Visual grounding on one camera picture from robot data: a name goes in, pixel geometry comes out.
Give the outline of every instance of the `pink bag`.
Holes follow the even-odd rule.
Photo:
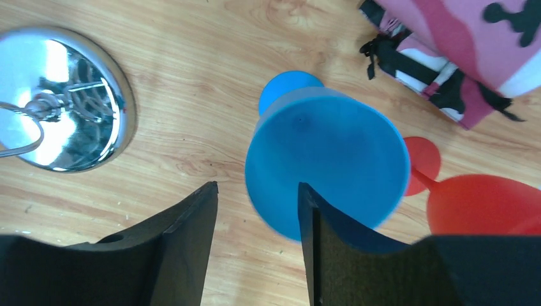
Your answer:
[[[361,48],[464,128],[541,85],[541,0],[367,0],[380,34]]]

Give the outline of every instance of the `wooden floor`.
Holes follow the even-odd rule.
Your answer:
[[[123,155],[83,174],[0,159],[0,233],[58,245],[95,242],[217,180],[202,305],[307,305],[300,246],[256,215],[243,174],[259,93],[291,69],[372,105],[404,136],[435,142],[443,156],[439,179],[490,173],[539,186],[541,91],[511,109],[527,122],[496,113],[463,131],[390,78],[367,80],[367,60],[357,50],[374,31],[358,2],[1,0],[0,31],[59,25],[107,49],[135,89],[139,125]],[[405,242],[428,234],[426,196],[405,199],[381,231]]]

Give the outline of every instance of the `black strap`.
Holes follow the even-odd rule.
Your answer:
[[[396,50],[398,43],[399,41],[394,41],[388,36],[379,34],[374,40],[362,46],[360,52],[366,57],[370,57],[371,62],[368,66],[368,79],[372,80],[376,75],[374,56],[377,56],[380,66],[391,67],[427,85],[432,84],[439,73],[398,52]]]
[[[383,20],[383,16],[385,15],[385,10],[377,3],[374,2],[374,0],[367,0],[362,3],[362,5],[359,8],[364,15],[372,22],[376,27],[380,27],[380,24]]]
[[[464,83],[465,77],[466,75],[460,69],[457,69],[451,77],[440,86],[438,92],[433,94],[428,100],[439,109],[452,108],[458,113],[464,114],[466,105],[462,100],[460,88]]]
[[[508,119],[516,122],[524,122],[525,120],[520,118],[519,116],[515,115],[514,113],[511,113],[506,110],[506,108],[511,106],[511,99],[501,97],[497,95],[495,92],[491,91],[487,87],[485,87],[483,84],[477,82],[479,86],[479,90],[481,91],[481,95],[483,95],[483,98],[487,103],[495,110],[499,111],[507,117]]]
[[[393,41],[381,41],[376,48],[376,55],[380,62],[402,71],[427,85],[432,84],[438,75],[440,75],[437,71],[398,52]]]

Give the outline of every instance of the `blue plastic cup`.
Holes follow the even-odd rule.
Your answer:
[[[262,219],[299,241],[299,182],[375,228],[406,191],[410,160],[400,133],[380,112],[309,73],[289,71],[262,92],[245,174]]]

